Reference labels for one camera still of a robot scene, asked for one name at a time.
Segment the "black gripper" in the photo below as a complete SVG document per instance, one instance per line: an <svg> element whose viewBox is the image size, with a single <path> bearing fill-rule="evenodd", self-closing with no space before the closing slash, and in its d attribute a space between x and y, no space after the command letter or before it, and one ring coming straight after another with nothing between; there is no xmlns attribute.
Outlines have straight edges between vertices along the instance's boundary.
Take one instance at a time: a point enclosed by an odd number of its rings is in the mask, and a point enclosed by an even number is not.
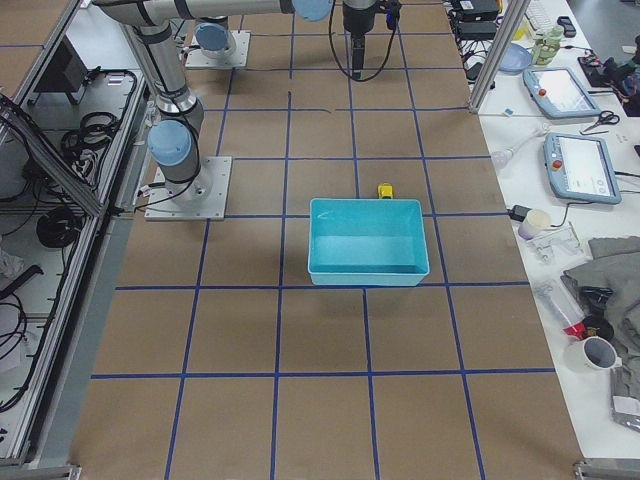
<svg viewBox="0 0 640 480"><path fill-rule="evenodd" d="M345 0L342 2L343 27L351 40L351 78L362 79L365 61L366 35L374 28L375 16L385 17L390 31L397 29L402 3L396 0Z"/></svg>

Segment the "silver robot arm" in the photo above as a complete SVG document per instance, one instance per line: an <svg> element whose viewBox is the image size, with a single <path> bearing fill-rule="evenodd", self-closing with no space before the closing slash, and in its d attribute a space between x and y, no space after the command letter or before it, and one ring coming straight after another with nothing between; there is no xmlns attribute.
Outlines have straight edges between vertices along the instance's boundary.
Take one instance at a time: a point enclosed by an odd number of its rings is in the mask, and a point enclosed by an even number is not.
<svg viewBox="0 0 640 480"><path fill-rule="evenodd" d="M200 50L208 58L230 56L236 49L235 40L225 21L199 23L194 34Z"/></svg>
<svg viewBox="0 0 640 480"><path fill-rule="evenodd" d="M145 77L153 82L156 104L163 120L180 119L196 141L203 121L202 103L190 89L171 39L170 21L174 18L214 25L234 15L297 14L309 22L331 20L333 1L96 1L108 17L124 28L132 42L134 54L141 61ZM348 79L363 83L376 78L386 67L383 61L370 76L364 78L366 34L383 15L391 35L395 36L402 4L399 1L344 1L344 30L351 40L351 68L345 69L336 53L333 59Z"/></svg>

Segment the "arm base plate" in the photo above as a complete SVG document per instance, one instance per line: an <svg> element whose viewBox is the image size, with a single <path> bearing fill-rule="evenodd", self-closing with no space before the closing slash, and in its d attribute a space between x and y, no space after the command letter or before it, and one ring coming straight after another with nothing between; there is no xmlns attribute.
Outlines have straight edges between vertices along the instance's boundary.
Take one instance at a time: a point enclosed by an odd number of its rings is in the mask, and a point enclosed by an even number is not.
<svg viewBox="0 0 640 480"><path fill-rule="evenodd" d="M150 207L145 208L148 221L196 221L225 218L232 170L230 156L206 156L200 159L199 175L189 188L168 183L150 193Z"/></svg>
<svg viewBox="0 0 640 480"><path fill-rule="evenodd" d="M188 48L185 66L187 69L241 69L247 66L251 32L229 31L213 36L194 34Z"/></svg>

